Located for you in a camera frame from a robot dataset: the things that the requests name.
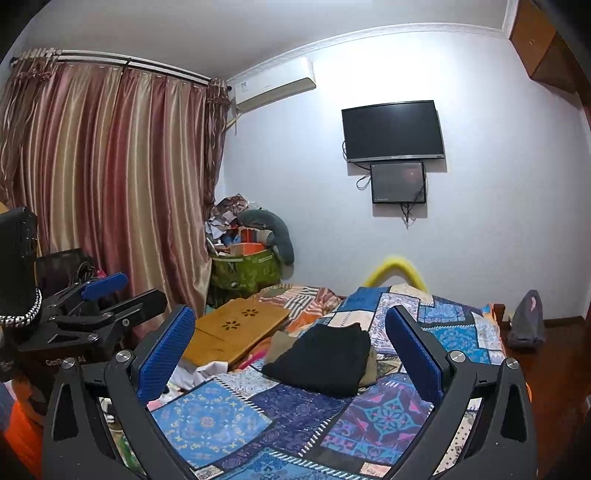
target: air conditioner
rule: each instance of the air conditioner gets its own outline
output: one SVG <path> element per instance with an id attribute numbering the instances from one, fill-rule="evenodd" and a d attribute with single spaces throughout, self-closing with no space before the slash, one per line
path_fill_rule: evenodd
<path id="1" fill-rule="evenodd" d="M 240 112 L 247 112 L 315 88 L 312 64 L 307 58 L 300 57 L 248 77 L 236 85 L 236 107 Z"/>

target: wooden cabinet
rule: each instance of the wooden cabinet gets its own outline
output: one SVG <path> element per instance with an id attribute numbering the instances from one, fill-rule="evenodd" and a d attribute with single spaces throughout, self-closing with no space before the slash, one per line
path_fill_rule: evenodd
<path id="1" fill-rule="evenodd" d="M 589 81 L 550 20 L 531 0 L 519 2 L 511 42 L 532 80 L 578 92 L 591 125 Z"/>

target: patchwork quilt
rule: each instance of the patchwork quilt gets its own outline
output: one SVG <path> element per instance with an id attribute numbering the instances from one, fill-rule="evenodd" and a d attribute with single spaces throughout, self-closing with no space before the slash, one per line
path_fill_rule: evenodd
<path id="1" fill-rule="evenodd" d="M 265 378 L 263 360 L 216 375 L 152 412 L 198 479 L 382 478 L 421 429 L 433 406 L 417 394 L 384 327 L 403 305 L 447 350 L 500 364 L 505 355 L 492 315 L 407 285 L 361 287 L 316 322 L 360 323 L 378 352 L 378 381 L 352 398 L 330 398 Z M 453 466 L 479 408 L 470 401 L 437 472 Z"/>

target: folded black clothing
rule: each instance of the folded black clothing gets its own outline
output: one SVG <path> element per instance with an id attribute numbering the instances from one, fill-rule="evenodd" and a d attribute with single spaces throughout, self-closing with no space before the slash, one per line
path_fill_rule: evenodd
<path id="1" fill-rule="evenodd" d="M 365 374 L 371 341 L 354 323 L 316 324 L 261 372 L 281 383 L 331 397 L 353 397 Z"/>

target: television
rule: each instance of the television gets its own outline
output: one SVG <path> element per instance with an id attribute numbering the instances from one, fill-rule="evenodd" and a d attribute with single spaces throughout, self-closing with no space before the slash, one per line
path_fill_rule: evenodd
<path id="1" fill-rule="evenodd" d="M 425 165 L 422 161 L 371 163 L 372 203 L 426 203 Z"/>
<path id="2" fill-rule="evenodd" d="M 348 162 L 444 158 L 433 100 L 342 110 Z"/>

